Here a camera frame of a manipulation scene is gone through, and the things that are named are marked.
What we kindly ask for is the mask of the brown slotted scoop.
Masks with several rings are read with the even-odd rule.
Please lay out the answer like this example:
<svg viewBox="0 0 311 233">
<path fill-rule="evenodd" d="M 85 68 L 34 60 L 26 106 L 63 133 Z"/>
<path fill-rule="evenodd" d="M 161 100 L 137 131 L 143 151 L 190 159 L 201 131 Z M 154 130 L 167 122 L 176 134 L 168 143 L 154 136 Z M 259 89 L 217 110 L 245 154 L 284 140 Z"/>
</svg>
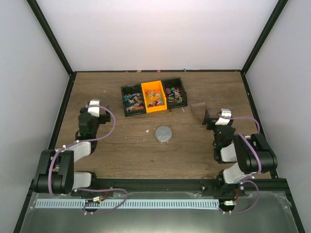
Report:
<svg viewBox="0 0 311 233">
<path fill-rule="evenodd" d="M 192 103 L 191 105 L 192 113 L 195 118 L 204 120 L 207 106 L 205 102 Z"/>
</svg>

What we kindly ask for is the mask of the black bin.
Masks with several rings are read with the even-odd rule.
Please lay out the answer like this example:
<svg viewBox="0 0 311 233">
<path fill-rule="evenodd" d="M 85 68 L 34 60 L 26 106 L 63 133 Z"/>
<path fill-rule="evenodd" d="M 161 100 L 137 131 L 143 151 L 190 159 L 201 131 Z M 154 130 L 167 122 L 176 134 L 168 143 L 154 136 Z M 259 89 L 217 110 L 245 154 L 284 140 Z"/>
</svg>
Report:
<svg viewBox="0 0 311 233">
<path fill-rule="evenodd" d="M 161 81 L 168 109 L 186 107 L 188 105 L 187 92 L 180 77 Z"/>
<path fill-rule="evenodd" d="M 122 105 L 126 117 L 146 113 L 146 105 L 140 84 L 121 87 Z"/>
</svg>

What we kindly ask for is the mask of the white round lid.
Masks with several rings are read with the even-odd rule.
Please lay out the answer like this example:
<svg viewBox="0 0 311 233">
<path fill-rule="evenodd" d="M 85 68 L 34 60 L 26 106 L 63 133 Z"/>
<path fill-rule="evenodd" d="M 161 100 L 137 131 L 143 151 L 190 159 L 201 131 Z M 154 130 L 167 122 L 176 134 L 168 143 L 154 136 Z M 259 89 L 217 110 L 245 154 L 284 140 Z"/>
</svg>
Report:
<svg viewBox="0 0 311 233">
<path fill-rule="evenodd" d="M 172 138 L 172 131 L 168 126 L 159 126 L 155 131 L 156 138 Z"/>
</svg>

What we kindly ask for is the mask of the orange candy bin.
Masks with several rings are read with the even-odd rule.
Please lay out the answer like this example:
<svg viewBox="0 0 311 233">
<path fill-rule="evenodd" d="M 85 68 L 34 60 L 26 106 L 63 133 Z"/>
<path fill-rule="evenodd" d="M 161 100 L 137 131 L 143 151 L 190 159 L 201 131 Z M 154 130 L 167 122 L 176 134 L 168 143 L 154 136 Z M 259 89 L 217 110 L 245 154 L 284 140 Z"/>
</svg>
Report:
<svg viewBox="0 0 311 233">
<path fill-rule="evenodd" d="M 141 89 L 145 101 L 146 113 L 166 111 L 168 109 L 162 81 L 141 83 Z"/>
</svg>

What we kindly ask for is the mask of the clear plastic cup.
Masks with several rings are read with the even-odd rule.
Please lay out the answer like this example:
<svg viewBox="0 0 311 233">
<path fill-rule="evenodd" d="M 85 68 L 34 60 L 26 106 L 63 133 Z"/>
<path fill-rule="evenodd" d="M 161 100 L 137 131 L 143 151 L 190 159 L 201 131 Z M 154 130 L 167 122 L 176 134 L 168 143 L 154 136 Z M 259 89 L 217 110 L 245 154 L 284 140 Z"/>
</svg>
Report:
<svg viewBox="0 0 311 233">
<path fill-rule="evenodd" d="M 164 138 L 164 139 L 156 138 L 156 139 L 157 139 L 157 141 L 158 141 L 160 144 L 162 144 L 162 145 L 168 144 L 168 143 L 170 142 L 170 140 L 171 140 L 171 138 Z"/>
</svg>

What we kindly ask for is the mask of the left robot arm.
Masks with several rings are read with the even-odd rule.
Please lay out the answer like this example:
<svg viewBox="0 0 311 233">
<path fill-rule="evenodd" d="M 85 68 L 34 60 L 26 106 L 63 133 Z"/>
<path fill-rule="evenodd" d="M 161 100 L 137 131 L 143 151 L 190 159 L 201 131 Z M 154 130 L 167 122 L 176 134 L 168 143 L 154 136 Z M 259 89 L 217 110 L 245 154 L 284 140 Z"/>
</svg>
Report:
<svg viewBox="0 0 311 233">
<path fill-rule="evenodd" d="M 94 196 L 99 192 L 99 183 L 90 172 L 74 172 L 74 163 L 91 155 L 99 140 L 108 137 L 116 125 L 115 116 L 99 100 L 89 101 L 78 116 L 78 131 L 75 140 L 59 149 L 43 150 L 37 166 L 33 190 L 37 193 L 68 194 L 80 189 Z"/>
</svg>

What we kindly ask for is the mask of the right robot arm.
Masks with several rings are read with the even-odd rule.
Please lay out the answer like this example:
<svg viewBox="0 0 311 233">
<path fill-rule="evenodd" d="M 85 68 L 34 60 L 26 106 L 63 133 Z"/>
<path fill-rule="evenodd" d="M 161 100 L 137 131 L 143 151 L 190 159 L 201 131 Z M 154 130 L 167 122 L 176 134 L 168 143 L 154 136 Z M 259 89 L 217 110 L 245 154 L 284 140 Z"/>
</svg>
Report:
<svg viewBox="0 0 311 233">
<path fill-rule="evenodd" d="M 252 120 L 257 132 L 244 135 L 232 127 L 238 119 Z M 260 132 L 259 122 L 252 117 L 233 117 L 229 109 L 221 109 L 216 117 L 205 110 L 203 125 L 213 132 L 213 156 L 220 164 L 233 165 L 219 172 L 216 177 L 216 191 L 228 195 L 243 182 L 257 175 L 276 170 L 278 160 L 265 136 Z"/>
</svg>

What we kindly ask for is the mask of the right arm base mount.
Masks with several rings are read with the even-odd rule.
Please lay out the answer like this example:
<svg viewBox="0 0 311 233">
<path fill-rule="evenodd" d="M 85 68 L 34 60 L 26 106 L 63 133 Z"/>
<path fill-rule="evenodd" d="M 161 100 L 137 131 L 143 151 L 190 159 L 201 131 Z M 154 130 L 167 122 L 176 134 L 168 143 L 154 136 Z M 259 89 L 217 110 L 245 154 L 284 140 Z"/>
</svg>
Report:
<svg viewBox="0 0 311 233">
<path fill-rule="evenodd" d="M 213 197 L 235 197 L 245 196 L 245 192 L 237 184 L 226 184 L 222 177 L 213 178 L 206 175 L 200 179 L 202 195 Z"/>
</svg>

